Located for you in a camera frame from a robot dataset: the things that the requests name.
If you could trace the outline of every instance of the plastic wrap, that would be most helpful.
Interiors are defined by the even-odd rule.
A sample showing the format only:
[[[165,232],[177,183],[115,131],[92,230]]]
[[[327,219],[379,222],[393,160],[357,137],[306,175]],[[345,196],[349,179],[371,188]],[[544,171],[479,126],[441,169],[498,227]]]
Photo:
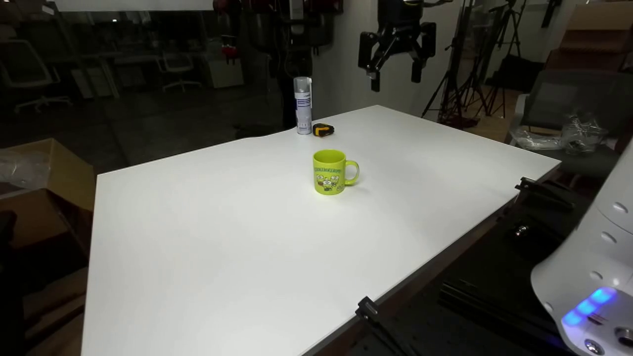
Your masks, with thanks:
[[[21,154],[0,149],[0,182],[24,189],[44,188],[50,169],[44,153]]]
[[[517,128],[510,131],[510,135],[521,148],[530,151],[539,151],[542,149],[561,149],[560,137],[543,136]]]
[[[573,114],[570,115],[570,123],[563,126],[560,145],[570,155],[592,153],[607,133],[593,115]]]

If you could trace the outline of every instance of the tape measure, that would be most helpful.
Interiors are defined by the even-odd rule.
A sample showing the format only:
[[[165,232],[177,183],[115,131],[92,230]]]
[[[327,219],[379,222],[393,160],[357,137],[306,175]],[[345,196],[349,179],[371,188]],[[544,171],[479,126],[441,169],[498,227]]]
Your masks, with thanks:
[[[316,137],[325,137],[334,133],[334,126],[328,124],[314,124],[312,134]]]

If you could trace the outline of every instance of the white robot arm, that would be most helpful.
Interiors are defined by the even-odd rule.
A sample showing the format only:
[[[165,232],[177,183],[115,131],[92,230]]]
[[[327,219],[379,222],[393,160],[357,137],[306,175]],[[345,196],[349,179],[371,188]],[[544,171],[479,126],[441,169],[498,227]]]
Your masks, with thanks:
[[[576,230],[532,270],[532,287],[579,355],[633,355],[633,149]]]

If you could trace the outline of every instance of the mug handle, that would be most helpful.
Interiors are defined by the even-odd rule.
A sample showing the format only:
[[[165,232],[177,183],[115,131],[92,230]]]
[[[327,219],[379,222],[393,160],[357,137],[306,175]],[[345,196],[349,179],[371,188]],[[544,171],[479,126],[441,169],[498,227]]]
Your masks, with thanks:
[[[352,166],[356,167],[356,175],[352,179],[346,179],[345,180],[345,185],[346,186],[351,186],[354,183],[356,183],[356,180],[358,179],[358,174],[360,174],[360,168],[358,168],[358,163],[356,163],[354,161],[346,161],[345,162],[345,166],[347,167],[348,165],[352,165]]]

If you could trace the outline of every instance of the white spray can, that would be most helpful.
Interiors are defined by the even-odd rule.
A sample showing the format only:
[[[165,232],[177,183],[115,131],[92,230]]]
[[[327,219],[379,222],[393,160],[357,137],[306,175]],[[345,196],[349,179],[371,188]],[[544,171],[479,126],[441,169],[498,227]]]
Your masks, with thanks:
[[[297,116],[297,133],[312,133],[312,78],[296,77],[294,79],[294,102]]]

